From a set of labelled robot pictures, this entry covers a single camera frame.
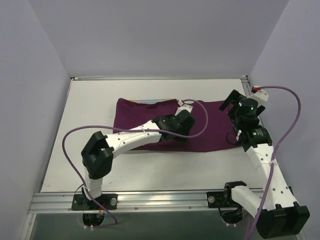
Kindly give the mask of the purple surgical drape cloth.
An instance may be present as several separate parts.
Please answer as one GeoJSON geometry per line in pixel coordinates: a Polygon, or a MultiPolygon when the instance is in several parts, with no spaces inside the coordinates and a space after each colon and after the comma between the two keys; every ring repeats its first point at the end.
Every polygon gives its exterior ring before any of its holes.
{"type": "Polygon", "coordinates": [[[194,125],[182,130],[174,117],[179,104],[176,99],[143,104],[123,98],[117,100],[113,126],[119,129],[133,129],[155,120],[161,129],[187,135],[187,138],[164,133],[160,142],[138,147],[139,150],[156,152],[196,152],[207,153],[240,147],[236,140],[233,125],[225,111],[220,111],[221,101],[200,100],[192,104],[191,116],[194,125]]]}

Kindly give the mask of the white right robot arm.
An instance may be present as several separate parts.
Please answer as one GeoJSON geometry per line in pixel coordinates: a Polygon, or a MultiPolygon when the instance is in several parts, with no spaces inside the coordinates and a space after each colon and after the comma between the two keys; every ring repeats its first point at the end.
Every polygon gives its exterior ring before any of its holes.
{"type": "Polygon", "coordinates": [[[286,183],[275,157],[278,145],[273,145],[268,130],[260,124],[259,115],[265,110],[269,95],[260,87],[252,91],[246,97],[233,90],[219,110],[227,111],[236,142],[243,147],[263,184],[263,195],[257,196],[243,181],[227,182],[222,202],[230,207],[242,207],[254,218],[249,237],[253,230],[263,239],[297,235],[310,212],[307,206],[298,203],[286,183]]]}

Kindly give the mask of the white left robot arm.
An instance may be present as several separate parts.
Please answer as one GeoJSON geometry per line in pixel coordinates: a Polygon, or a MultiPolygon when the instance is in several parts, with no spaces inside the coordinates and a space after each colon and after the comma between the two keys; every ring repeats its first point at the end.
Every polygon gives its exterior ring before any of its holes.
{"type": "Polygon", "coordinates": [[[159,131],[187,136],[194,124],[195,118],[192,114],[181,110],[177,115],[158,116],[132,129],[138,132],[121,131],[109,135],[104,135],[101,131],[95,132],[81,151],[86,184],[83,188],[83,204],[90,210],[100,206],[103,177],[111,172],[113,159],[147,144],[167,140],[186,142],[184,137],[159,131]]]}

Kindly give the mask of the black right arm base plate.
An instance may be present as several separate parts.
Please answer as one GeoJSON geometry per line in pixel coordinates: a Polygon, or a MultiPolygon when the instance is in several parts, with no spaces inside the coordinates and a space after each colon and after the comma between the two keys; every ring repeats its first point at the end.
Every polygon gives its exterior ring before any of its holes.
{"type": "Polygon", "coordinates": [[[206,193],[208,208],[241,208],[242,206],[226,196],[223,191],[208,191],[206,193]]]}

